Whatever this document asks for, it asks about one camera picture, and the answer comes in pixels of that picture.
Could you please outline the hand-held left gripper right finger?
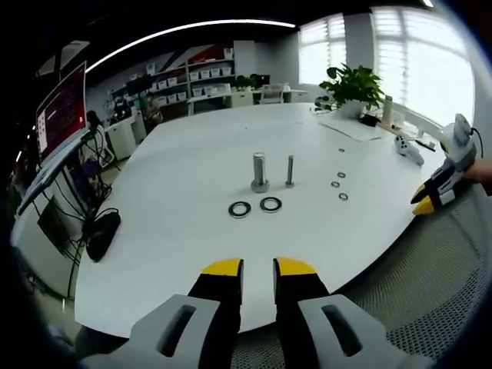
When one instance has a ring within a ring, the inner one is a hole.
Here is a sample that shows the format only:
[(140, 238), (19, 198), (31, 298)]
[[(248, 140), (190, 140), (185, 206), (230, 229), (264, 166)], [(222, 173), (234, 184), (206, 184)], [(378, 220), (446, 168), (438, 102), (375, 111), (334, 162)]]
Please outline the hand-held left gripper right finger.
[(341, 294), (330, 294), (306, 262), (273, 260), (278, 336), (288, 368), (431, 368), (387, 339), (385, 326)]

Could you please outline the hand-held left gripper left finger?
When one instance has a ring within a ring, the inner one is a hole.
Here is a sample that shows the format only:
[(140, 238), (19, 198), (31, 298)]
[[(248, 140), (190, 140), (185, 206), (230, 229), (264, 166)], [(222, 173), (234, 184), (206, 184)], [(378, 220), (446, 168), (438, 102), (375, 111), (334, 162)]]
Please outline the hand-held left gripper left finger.
[(128, 341), (82, 368), (229, 368), (241, 325), (244, 262), (216, 261), (188, 294), (175, 294), (137, 321)]

